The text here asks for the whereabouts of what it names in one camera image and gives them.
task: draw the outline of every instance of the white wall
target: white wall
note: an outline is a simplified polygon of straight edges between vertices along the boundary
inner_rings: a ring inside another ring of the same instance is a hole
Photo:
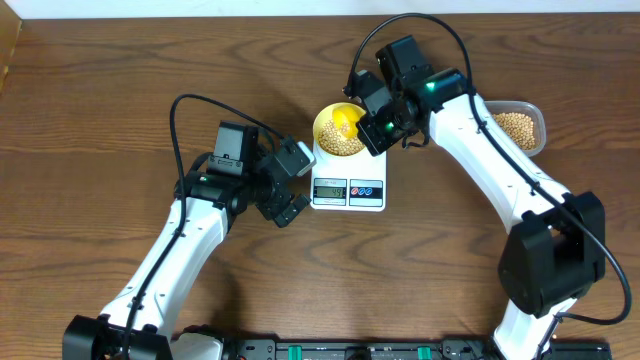
[[[5,0],[23,19],[640,11],[640,0]]]

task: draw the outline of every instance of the wooden table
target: wooden table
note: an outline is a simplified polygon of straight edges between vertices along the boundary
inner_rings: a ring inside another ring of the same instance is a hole
[[[640,286],[640,15],[443,16],[464,38],[485,99],[544,113],[535,161],[607,211],[607,243]],[[214,97],[310,144],[311,124],[343,101],[348,67],[381,17],[27,21],[0,100],[0,348],[3,358],[59,358],[76,314],[96,316],[133,274],[168,214],[177,175],[173,99]],[[408,20],[373,53],[412,33],[437,69],[461,68],[454,41]],[[186,163],[234,116],[185,101]],[[281,230],[255,208],[200,273],[178,327],[282,338],[486,336],[507,298],[496,267],[504,228],[436,146],[388,158],[381,214],[305,210]],[[299,191],[308,191],[308,179]],[[622,292],[609,267],[574,310],[609,317]],[[621,325],[575,321],[558,336],[640,351],[637,311]]]

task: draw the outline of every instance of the kitchen scale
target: kitchen scale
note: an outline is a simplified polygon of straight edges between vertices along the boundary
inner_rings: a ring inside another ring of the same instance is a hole
[[[350,106],[359,116],[365,111],[353,104],[329,105],[313,123],[316,139],[322,126],[332,121],[336,107]],[[364,148],[351,156],[337,156],[313,141],[316,165],[311,169],[311,207],[318,210],[382,211],[387,203],[387,153],[371,156]]]

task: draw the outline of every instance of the yellow scoop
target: yellow scoop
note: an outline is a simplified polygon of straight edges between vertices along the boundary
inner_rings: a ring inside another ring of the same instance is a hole
[[[333,118],[333,123],[336,124],[336,128],[340,130],[342,136],[347,139],[351,139],[358,135],[356,123],[360,120],[360,115],[358,115],[353,106],[338,106],[333,109],[331,117]]]

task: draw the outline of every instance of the white arm segment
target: white arm segment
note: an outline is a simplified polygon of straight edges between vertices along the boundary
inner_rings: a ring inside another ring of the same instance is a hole
[[[487,129],[507,154],[531,178],[539,181],[543,189],[563,203],[562,194],[569,190],[529,160],[493,120],[479,95],[475,96],[475,104],[478,114],[487,122]],[[522,221],[522,214],[526,211],[541,214],[552,208],[540,195],[531,194],[531,187],[500,156],[485,135],[478,131],[468,95],[449,100],[444,104],[443,110],[432,113],[429,133],[436,144],[447,150],[482,189],[500,215],[507,233]],[[551,325],[553,315],[567,311],[575,302],[575,299],[567,299],[552,307],[549,314],[537,319],[520,311],[509,300],[502,323],[493,335],[502,355],[507,360],[532,359]],[[548,347],[549,344],[545,344],[545,351]]]
[[[180,200],[171,205],[171,213],[162,233],[127,286],[101,314],[109,314],[109,323],[125,326],[139,286],[165,249],[180,221]],[[202,265],[227,234],[226,211],[211,201],[187,198],[187,222],[180,237],[151,280],[133,325],[141,330],[146,324],[158,328],[158,334],[171,338],[178,313],[193,286]]]

